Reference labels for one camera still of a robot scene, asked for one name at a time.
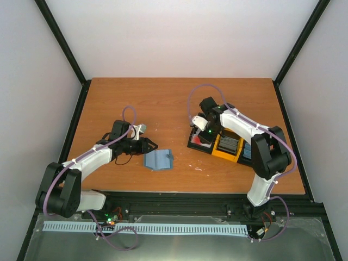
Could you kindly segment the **teal card holder wallet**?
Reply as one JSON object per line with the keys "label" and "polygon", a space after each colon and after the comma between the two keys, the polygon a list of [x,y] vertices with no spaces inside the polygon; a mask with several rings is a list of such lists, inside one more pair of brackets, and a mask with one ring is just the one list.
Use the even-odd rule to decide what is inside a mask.
{"label": "teal card holder wallet", "polygon": [[144,155],[144,167],[152,171],[173,169],[173,154],[170,149],[154,150]]}

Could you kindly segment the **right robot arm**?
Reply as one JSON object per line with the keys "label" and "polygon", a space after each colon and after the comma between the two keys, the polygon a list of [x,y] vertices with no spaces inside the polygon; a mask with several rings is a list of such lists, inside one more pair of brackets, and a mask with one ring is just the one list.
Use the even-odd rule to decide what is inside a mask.
{"label": "right robot arm", "polygon": [[233,131],[251,146],[251,166],[255,176],[244,206],[245,212],[252,216],[255,210],[270,200],[270,193],[286,168],[291,164],[291,149],[285,141],[282,129],[272,128],[240,113],[227,104],[218,105],[212,97],[202,100],[202,116],[194,116],[192,123],[200,132],[199,140],[211,144],[225,129]]}

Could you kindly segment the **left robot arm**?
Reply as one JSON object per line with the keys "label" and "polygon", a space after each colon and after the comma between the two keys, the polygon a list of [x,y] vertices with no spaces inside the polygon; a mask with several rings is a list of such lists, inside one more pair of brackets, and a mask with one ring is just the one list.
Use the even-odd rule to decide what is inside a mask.
{"label": "left robot arm", "polygon": [[127,121],[116,120],[111,131],[87,152],[64,163],[48,164],[36,195],[36,206],[47,215],[65,218],[86,210],[93,210],[101,219],[109,218],[113,205],[106,201],[106,195],[82,190],[82,181],[122,154],[132,157],[156,150],[158,145],[142,136],[145,130],[144,124],[134,126]]}

